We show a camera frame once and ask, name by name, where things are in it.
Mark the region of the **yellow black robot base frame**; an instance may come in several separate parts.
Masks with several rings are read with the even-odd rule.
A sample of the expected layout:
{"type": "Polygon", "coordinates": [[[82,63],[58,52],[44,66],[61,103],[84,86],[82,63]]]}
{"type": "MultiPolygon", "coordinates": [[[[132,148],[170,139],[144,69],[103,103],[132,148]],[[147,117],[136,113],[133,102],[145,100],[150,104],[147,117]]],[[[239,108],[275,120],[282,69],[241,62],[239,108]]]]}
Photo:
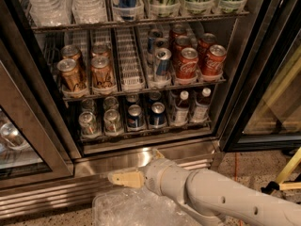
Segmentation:
{"type": "Polygon", "coordinates": [[[265,194],[273,194],[280,190],[294,190],[301,189],[300,176],[297,176],[294,181],[288,181],[293,171],[301,163],[301,147],[299,147],[292,158],[288,161],[283,170],[279,173],[274,181],[271,181],[266,187],[262,187],[261,191],[265,194]]]}

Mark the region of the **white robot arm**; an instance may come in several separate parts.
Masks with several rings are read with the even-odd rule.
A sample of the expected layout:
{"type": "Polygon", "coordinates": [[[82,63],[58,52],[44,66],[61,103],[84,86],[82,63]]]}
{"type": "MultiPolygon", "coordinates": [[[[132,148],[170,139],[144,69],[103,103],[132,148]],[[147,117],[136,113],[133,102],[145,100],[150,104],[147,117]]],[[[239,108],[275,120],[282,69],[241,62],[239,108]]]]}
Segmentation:
{"type": "Polygon", "coordinates": [[[243,186],[210,169],[188,170],[155,151],[144,167],[108,173],[110,183],[146,187],[173,200],[202,226],[223,226],[226,217],[250,226],[301,226],[301,206],[243,186]]]}

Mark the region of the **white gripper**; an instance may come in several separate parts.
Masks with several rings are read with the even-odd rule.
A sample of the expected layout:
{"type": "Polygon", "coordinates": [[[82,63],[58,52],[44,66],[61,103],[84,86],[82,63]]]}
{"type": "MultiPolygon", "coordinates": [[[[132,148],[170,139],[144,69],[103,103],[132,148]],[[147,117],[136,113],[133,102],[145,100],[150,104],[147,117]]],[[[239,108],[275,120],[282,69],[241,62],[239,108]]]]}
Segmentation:
{"type": "Polygon", "coordinates": [[[112,172],[108,174],[109,182],[118,186],[140,188],[144,185],[145,178],[145,186],[149,191],[166,196],[179,205],[185,204],[185,184],[191,172],[164,158],[158,150],[153,151],[153,158],[141,169],[144,175],[141,171],[112,172]]]}

